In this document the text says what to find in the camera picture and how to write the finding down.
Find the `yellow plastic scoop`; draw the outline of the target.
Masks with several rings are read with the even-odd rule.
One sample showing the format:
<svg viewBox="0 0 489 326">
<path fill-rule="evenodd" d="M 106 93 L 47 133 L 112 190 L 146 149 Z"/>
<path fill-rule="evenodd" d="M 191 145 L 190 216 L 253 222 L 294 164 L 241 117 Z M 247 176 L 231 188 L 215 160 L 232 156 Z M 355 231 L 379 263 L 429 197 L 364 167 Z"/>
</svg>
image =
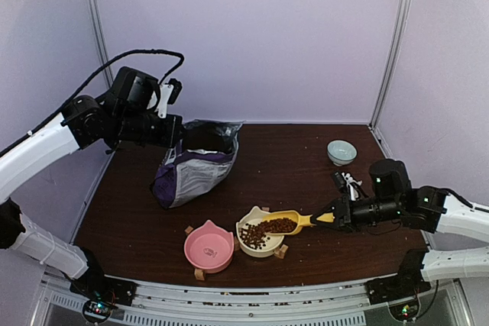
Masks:
<svg viewBox="0 0 489 326">
<path fill-rule="evenodd" d="M 301 232 L 303 227 L 312 227 L 315 226 L 311 222 L 312 215 L 301 215 L 298 211 L 289 210 L 289 211 L 275 211 L 268 215 L 265 215 L 262 218 L 262 221 L 273 221 L 279 219 L 287 219 L 293 221 L 295 223 L 295 228 L 290 230 L 283 230 L 282 232 L 275 232 L 274 235 L 295 235 Z M 335 216 L 333 213 L 323 213 L 320 214 L 317 221 L 322 224 L 330 224 L 335 220 Z"/>
</svg>

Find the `purple pet food bag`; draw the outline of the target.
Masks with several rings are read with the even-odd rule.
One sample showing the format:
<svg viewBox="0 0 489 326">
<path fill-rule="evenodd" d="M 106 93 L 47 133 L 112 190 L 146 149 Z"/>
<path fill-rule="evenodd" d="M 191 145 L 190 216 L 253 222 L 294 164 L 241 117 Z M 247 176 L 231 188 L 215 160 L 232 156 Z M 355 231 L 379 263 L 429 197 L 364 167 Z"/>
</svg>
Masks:
<svg viewBox="0 0 489 326">
<path fill-rule="evenodd" d="M 205 195 L 223 181 L 238 155 L 241 121 L 193 120 L 158 166 L 150 191 L 164 209 Z"/>
</svg>

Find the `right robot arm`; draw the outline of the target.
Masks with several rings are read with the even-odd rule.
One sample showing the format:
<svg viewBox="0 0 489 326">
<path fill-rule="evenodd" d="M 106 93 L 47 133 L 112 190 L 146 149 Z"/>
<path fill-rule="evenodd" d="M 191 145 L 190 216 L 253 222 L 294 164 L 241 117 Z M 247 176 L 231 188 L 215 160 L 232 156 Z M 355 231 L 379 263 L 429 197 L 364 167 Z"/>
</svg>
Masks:
<svg viewBox="0 0 489 326">
<path fill-rule="evenodd" d="M 373 163 L 369 175 L 373 196 L 353 201 L 344 194 L 312 215 L 312 224 L 352 232 L 362 226 L 398 220 L 405 228 L 431 234 L 457 234 L 488 241 L 488 208 L 468 201 L 447 188 L 411 186 L 399 160 Z M 408 296 L 421 282 L 476 278 L 488 275 L 488 248 L 468 250 L 411 250 L 403 259 L 391 288 Z"/>
</svg>

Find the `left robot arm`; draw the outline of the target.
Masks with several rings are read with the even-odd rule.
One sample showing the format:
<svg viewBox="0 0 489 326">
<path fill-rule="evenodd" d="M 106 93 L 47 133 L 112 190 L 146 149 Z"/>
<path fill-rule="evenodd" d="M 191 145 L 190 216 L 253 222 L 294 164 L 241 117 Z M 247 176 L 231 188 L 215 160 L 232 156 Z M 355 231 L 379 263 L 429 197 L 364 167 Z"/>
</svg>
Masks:
<svg viewBox="0 0 489 326">
<path fill-rule="evenodd" d="M 177 79 L 161 82 L 146 73 L 123 67 L 112 87 L 93 98 L 75 97 L 38 131 L 1 156 L 1 247 L 18 250 L 58 269 L 94 299 L 105 297 L 109 280 L 88 251 L 70 245 L 34 224 L 11 194 L 52 163 L 98 140 L 111 149 L 122 141 L 174 147 L 182 118 L 170 115 L 182 90 Z"/>
</svg>

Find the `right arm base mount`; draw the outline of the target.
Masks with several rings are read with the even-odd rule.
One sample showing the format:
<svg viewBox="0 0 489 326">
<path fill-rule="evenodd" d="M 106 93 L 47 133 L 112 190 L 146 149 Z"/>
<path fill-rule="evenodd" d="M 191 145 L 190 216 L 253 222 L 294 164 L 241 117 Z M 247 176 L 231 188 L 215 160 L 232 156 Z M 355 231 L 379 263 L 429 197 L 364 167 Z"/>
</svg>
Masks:
<svg viewBox="0 0 489 326">
<path fill-rule="evenodd" d="M 421 274 L 423 259 L 427 253 L 428 250 L 409 250 L 395 275 L 367 281 L 365 287 L 370 304 L 392 302 L 429 291 L 431 284 Z"/>
</svg>

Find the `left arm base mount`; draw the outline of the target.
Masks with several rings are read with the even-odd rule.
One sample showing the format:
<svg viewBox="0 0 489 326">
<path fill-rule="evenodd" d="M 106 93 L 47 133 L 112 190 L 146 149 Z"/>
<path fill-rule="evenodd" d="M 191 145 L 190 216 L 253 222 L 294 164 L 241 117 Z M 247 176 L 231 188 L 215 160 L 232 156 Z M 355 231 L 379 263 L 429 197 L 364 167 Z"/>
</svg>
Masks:
<svg viewBox="0 0 489 326">
<path fill-rule="evenodd" d="M 71 283 L 70 291 L 84 295 L 94 302 L 130 306 L 137 284 L 129 280 L 108 277 L 95 254 L 83 247 L 81 250 L 86 256 L 88 269 L 77 279 L 66 276 Z"/>
</svg>

